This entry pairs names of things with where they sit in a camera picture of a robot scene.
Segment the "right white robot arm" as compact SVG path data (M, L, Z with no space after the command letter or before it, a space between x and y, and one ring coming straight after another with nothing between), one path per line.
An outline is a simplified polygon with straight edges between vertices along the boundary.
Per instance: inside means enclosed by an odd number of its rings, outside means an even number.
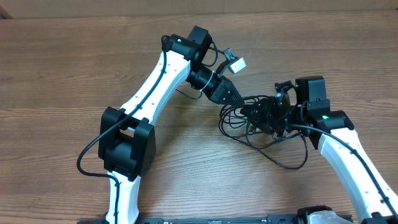
M241 114L267 134L298 131L329 162L359 223L397 223L397 194L363 149L354 124L331 110L325 79L302 77L275 84L276 95L243 106Z

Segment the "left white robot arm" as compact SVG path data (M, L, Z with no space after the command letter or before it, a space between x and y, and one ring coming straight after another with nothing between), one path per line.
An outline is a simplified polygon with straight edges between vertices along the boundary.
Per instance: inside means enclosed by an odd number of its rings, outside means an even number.
M244 101L226 70L238 73L246 62L231 49L226 60L211 70L203 59L216 49L209 32L195 26L188 37L177 34L161 38L157 65L136 94L120 108L106 108L101 117L98 156L111 184L105 223L135 223L141 177L150 169L156 154L155 124L178 86L183 82L218 105L241 106Z

